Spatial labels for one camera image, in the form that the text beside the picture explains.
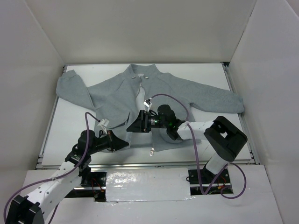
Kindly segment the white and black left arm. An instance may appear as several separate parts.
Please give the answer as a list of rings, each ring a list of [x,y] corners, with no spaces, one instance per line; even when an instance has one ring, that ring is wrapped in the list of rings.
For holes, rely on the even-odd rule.
[[[101,137],[84,130],[65,161],[48,179],[27,185],[37,188],[25,196],[14,193],[4,208],[6,224],[43,224],[53,215],[59,203],[77,186],[86,186],[92,180],[91,155],[103,150],[118,151],[129,145],[111,130]]]

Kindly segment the grey zip-up jacket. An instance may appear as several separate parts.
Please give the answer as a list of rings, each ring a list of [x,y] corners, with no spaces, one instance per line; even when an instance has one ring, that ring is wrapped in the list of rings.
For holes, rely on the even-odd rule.
[[[139,109],[136,98],[140,91],[150,99],[153,109],[169,105],[178,119],[193,122],[191,108],[204,112],[242,113],[243,99],[235,93],[210,85],[163,73],[155,65],[131,64],[122,73],[101,83],[86,86],[73,70],[57,82],[57,95],[75,105],[92,110],[99,120],[107,119],[108,128],[120,139],[131,142],[127,128],[136,120]]]

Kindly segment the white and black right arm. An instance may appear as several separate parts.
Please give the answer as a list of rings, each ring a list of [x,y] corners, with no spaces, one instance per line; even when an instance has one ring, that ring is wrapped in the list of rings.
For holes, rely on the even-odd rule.
[[[233,162],[248,141],[247,136],[223,116],[213,121],[188,122],[180,120],[169,105],[152,110],[140,110],[136,120],[127,128],[128,132],[149,133],[153,128],[166,130],[171,140],[206,140],[215,150],[213,156],[201,169],[201,177],[207,182],[215,182],[222,168]]]

